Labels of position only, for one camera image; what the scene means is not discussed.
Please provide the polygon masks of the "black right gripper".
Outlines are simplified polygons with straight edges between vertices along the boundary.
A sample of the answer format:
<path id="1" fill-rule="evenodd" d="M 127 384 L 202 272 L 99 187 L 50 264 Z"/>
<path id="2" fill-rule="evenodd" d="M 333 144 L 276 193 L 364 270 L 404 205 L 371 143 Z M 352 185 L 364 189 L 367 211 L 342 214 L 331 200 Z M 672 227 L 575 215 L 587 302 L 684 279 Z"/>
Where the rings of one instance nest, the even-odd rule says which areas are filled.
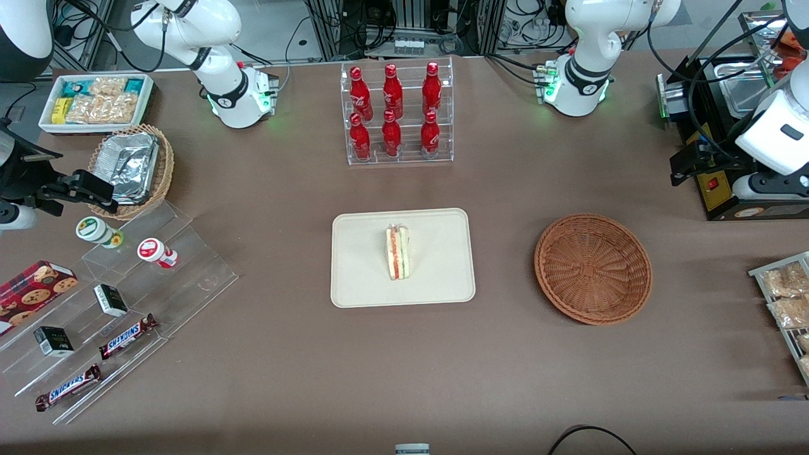
<path id="1" fill-rule="evenodd" d="M 117 213 L 114 187 L 95 174 L 78 169 L 72 174 L 72 187 L 50 164 L 51 156 L 29 144 L 2 144 L 2 199 L 37 208 L 47 215 L 62 216 L 63 202 L 86 203 L 107 213 Z"/>

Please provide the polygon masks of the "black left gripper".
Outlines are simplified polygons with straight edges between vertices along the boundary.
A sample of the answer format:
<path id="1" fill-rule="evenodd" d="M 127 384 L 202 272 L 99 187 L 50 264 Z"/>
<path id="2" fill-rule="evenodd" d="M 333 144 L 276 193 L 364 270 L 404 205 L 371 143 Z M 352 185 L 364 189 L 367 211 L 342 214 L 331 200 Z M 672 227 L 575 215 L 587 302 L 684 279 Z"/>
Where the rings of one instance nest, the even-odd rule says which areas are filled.
<path id="1" fill-rule="evenodd" d="M 736 181 L 755 173 L 767 173 L 769 167 L 746 152 L 713 152 L 708 142 L 690 142 L 670 157 L 670 182 L 677 187 L 694 176 L 718 172 L 736 172 Z"/>

